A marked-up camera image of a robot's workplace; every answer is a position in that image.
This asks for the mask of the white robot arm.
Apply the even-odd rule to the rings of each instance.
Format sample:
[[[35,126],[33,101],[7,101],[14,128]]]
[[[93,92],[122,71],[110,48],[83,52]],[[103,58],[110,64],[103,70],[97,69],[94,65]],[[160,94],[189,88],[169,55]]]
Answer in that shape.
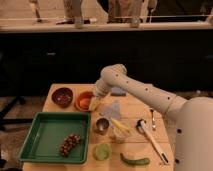
[[[213,99],[189,100],[127,76],[123,64],[106,66],[93,86],[91,108],[118,87],[177,124],[174,171],[213,171]]]

